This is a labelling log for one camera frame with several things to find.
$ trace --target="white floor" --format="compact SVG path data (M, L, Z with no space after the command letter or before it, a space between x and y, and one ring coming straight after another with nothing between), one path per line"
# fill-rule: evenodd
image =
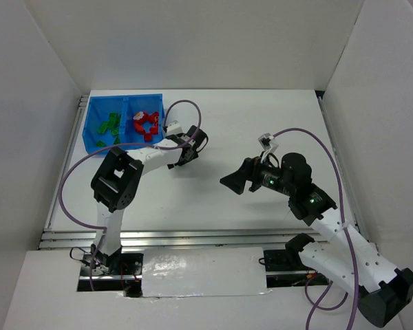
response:
M168 170L159 168L145 175L134 202L126 209L123 230L221 230L304 228L304 223L288 214L288 198L267 189L236 195L219 179L236 171L244 158L262 151L258 137L288 127L308 129L330 145L328 133L314 91L306 90L160 90L92 91L90 96L162 93L164 106L190 99L202 110L202 129L209 144L200 158ZM178 120L184 130L197 123L197 113L189 104L178 105L170 120ZM85 115L74 145L71 164L86 155L82 139ZM321 147L311 137L287 133L277 138L281 158L289 152L302 153L313 168L314 182L338 202L332 166ZM72 173L65 187L65 204L70 212L87 223L96 222L96 205L90 181L102 161L94 157ZM346 218L352 219L349 207ZM55 232L83 231L59 208L54 207Z
M303 287L238 297L124 298L118 292L76 292L80 263L68 251L26 254L3 330L304 329L310 304ZM311 287L317 298L325 287ZM324 305L336 305L343 292L334 287ZM314 314L312 330L342 330L352 300L336 312ZM354 330L375 330L357 313ZM384 329L402 330L399 318Z

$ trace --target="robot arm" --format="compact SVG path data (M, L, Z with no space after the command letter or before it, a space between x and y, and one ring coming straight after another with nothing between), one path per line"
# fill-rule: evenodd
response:
M124 209L133 201L140 178L161 166L173 168L194 160L198 157L198 148L207 139L207 135L199 130L194 140L178 148L194 134L195 126L184 134L180 125L172 122L166 130L166 138L153 148L130 151L112 148L92 180L91 187L98 208L97 224L107 228L96 258L106 267L117 267L122 248L120 231ZM96 232L92 251L98 246L102 235L102 230Z
M413 272L381 256L349 223L341 224L336 203L317 185L312 183L312 169L303 155L289 153L277 165L272 152L278 144L265 134L259 139L264 147L260 157L246 158L236 172L220 180L235 193L244 192L246 181L255 192L262 186L289 196L292 213L307 226L320 233L341 252L337 258L305 234L300 234L286 244L290 258L297 265L311 267L344 288L354 292L354 275L351 255L344 229L349 231L355 250L359 273L360 312L375 326L384 327L398 314L413 296Z

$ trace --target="blue tray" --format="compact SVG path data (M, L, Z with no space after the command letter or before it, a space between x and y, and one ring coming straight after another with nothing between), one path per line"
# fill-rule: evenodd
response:
M133 127L133 117L140 111L146 111L148 114L153 112L159 113L158 134L153 135L152 144L162 141L164 133L162 129L164 121L164 107L162 104L162 94L132 95L132 96L94 96L89 100L89 107L84 123L83 141L87 153L93 153L101 149L96 146L98 141L104 142L107 146L114 143L116 136L112 135L110 129L104 134L98 133L98 129L103 122L109 121L110 113L121 115L119 126L119 138L121 143L142 142L144 136L138 134ZM150 123L142 125L146 131L149 131ZM123 147L124 150L139 149L141 146Z

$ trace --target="green toy block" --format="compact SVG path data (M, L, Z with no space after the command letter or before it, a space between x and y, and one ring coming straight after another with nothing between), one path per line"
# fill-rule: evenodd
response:
M109 124L107 124L107 128L108 128L108 129L114 129L114 128L115 128L115 124L116 124L116 118L115 118L115 117L111 117L111 118L109 118Z
M108 128L107 127L108 124L109 124L108 122L103 122L101 124L101 126L99 126L98 133L105 134L105 132L107 131L107 128Z

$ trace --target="blue bin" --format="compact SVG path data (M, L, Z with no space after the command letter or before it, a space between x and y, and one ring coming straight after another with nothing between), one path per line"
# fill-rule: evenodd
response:
M164 133L162 129L164 120L164 107L162 104L162 94L132 95L132 96L94 96L89 100L89 107L84 123L83 141L87 153L93 153L101 147L96 146L98 141L104 142L107 146L114 143L116 137L108 129L104 134L98 133L98 129L103 122L109 120L109 114L114 112L121 114L119 126L119 138L121 143L142 142L144 136L137 134L133 127L133 117L139 111L146 111L148 114L159 113L158 134L153 135L152 144L162 141ZM148 132L150 123L145 123L142 127ZM139 149L141 146L123 147L125 150Z

